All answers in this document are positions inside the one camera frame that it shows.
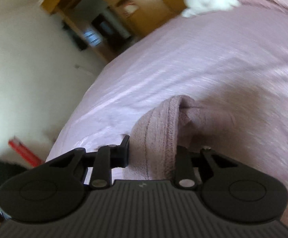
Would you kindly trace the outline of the pink knitted cardigan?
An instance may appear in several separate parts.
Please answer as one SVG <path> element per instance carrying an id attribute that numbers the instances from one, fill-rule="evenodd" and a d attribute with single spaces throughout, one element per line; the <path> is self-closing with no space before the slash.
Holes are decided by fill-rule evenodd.
<path id="1" fill-rule="evenodd" d="M 188 148 L 195 136 L 214 136 L 230 130 L 233 115 L 186 95 L 173 96 L 144 114 L 133 126 L 125 179 L 172 177 L 177 146 Z"/>

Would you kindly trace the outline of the red box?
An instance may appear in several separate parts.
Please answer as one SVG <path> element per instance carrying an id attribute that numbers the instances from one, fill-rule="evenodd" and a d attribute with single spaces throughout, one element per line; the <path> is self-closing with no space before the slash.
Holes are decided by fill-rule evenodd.
<path id="1" fill-rule="evenodd" d="M 26 147 L 18 138 L 9 139 L 8 145 L 19 154 L 30 166 L 38 167 L 44 164 L 37 155 L 35 155 L 28 147 Z"/>

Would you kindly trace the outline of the pink bedspread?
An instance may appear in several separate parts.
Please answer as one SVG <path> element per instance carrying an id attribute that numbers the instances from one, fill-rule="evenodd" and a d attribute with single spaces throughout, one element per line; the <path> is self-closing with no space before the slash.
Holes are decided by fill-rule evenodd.
<path id="1" fill-rule="evenodd" d="M 48 160 L 76 147 L 118 144 L 163 101 L 186 95 L 230 112 L 234 126 L 195 136 L 288 189 L 288 13 L 253 5 L 177 17 L 101 72 L 61 130 Z M 288 207 L 283 215 L 288 225 Z"/>

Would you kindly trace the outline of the wooden wardrobe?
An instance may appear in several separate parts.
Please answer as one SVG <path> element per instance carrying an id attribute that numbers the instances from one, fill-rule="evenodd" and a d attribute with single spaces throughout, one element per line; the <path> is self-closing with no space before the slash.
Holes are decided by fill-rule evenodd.
<path id="1" fill-rule="evenodd" d="M 105 62 L 184 10 L 184 0 L 42 0 L 61 16 L 78 48 L 91 47 Z"/>

